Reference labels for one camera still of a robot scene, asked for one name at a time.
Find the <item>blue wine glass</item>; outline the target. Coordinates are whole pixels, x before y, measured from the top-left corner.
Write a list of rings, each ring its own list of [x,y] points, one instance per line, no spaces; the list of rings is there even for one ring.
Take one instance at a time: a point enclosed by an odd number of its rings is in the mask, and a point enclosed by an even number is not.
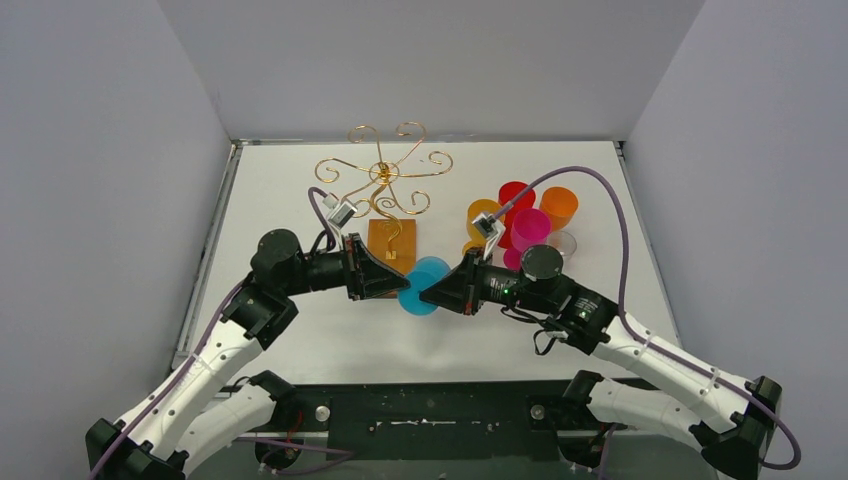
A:
[[[401,308],[414,316],[427,316],[437,310],[437,306],[420,299],[420,293],[435,285],[451,270],[446,261],[436,256],[427,256],[418,260],[406,275],[407,289],[397,294]]]

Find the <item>gold wire rack wooden base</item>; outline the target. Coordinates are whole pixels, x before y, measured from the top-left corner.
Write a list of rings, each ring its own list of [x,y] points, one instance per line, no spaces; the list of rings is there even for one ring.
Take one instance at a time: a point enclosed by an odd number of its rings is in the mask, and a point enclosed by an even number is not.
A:
[[[340,158],[327,157],[316,163],[313,174],[318,181],[327,185],[341,178],[341,166],[366,176],[363,185],[341,195],[337,203],[349,203],[354,210],[352,217],[355,219],[374,214],[376,217],[369,221],[368,226],[368,250],[393,268],[407,273],[415,262],[417,252],[417,227],[414,218],[427,212],[432,201],[427,192],[414,190],[409,194],[409,201],[403,202],[398,197],[394,184],[401,179],[444,176],[453,169],[454,159],[447,152],[434,150],[426,157],[426,164],[431,167],[429,171],[406,173],[403,171],[403,164],[418,152],[427,139],[428,131],[419,122],[407,121],[395,127],[394,135],[412,139],[414,142],[404,155],[392,160],[383,154],[380,132],[370,125],[358,125],[349,130],[347,141],[351,144],[363,144],[371,136],[376,160],[367,166],[361,166]]]

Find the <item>yellow wine glass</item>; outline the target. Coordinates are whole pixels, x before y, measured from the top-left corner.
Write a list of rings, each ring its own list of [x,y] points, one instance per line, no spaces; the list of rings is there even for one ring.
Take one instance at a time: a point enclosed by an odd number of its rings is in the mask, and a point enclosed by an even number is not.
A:
[[[478,228],[475,226],[474,221],[477,220],[483,214],[492,214],[494,215],[499,211],[501,205],[491,199],[478,199],[472,202],[467,209],[467,222],[466,222],[466,231],[469,236],[469,240],[463,246],[462,253],[465,254],[468,250],[473,247],[484,247],[486,244],[486,237],[483,233],[481,233]]]

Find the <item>magenta wine glass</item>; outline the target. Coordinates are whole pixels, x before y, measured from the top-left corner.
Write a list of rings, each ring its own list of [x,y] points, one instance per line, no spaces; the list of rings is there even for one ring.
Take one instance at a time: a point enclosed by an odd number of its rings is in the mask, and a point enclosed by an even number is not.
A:
[[[507,214],[509,247],[503,261],[510,270],[518,270],[521,255],[530,247],[543,244],[551,232],[552,224],[548,216],[539,209],[526,208],[512,210]]]

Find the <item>red wine glass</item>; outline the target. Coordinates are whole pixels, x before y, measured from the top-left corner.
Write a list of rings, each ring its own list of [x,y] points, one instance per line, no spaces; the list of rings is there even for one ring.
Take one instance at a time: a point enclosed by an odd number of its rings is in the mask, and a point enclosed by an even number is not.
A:
[[[509,201],[513,202],[512,207],[500,218],[506,228],[498,246],[504,249],[512,247],[511,230],[516,214],[524,209],[532,208],[536,201],[536,193],[530,190],[521,196],[521,192],[527,187],[527,184],[520,181],[510,181],[503,184],[499,190],[498,202],[502,205]]]

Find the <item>clear patterned wine glass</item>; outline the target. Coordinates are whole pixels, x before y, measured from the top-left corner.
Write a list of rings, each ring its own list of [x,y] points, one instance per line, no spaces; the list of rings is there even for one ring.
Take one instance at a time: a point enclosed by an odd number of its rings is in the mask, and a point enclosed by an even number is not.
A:
[[[565,261],[570,260],[577,250],[575,237],[564,230],[551,232],[546,243],[555,248]]]

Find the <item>orange wine glass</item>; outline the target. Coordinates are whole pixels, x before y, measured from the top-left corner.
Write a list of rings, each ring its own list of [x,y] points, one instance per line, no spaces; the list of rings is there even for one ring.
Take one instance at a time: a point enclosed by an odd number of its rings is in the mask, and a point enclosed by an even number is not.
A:
[[[545,190],[539,202],[539,209],[550,220],[553,231],[562,230],[568,225],[578,208],[577,195],[572,190],[560,186]]]

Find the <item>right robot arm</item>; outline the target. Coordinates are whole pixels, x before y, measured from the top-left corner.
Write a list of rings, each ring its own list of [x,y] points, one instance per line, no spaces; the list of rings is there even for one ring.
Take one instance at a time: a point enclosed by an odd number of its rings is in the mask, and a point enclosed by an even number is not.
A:
[[[518,270],[493,266],[480,250],[434,285],[422,301],[474,315],[484,302],[539,327],[552,342],[620,366],[651,384],[627,387],[580,371],[563,401],[565,419],[585,429],[599,421],[662,434],[698,450],[733,479],[756,479],[777,427],[782,386],[767,376],[730,374],[655,335],[614,301],[562,272],[551,247],[526,250]]]

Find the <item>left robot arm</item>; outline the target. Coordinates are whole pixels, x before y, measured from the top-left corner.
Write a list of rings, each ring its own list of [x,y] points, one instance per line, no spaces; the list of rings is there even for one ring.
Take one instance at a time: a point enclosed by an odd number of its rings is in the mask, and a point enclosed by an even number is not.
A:
[[[294,296],[342,287],[357,301],[410,285],[356,233],[343,237],[337,251],[306,254],[294,232],[272,230],[259,240],[250,267],[183,363],[117,420],[100,419],[90,427],[89,478],[184,479],[255,427],[289,428],[297,415],[294,388],[270,371],[252,377],[223,404],[208,404],[292,323],[298,314]]]

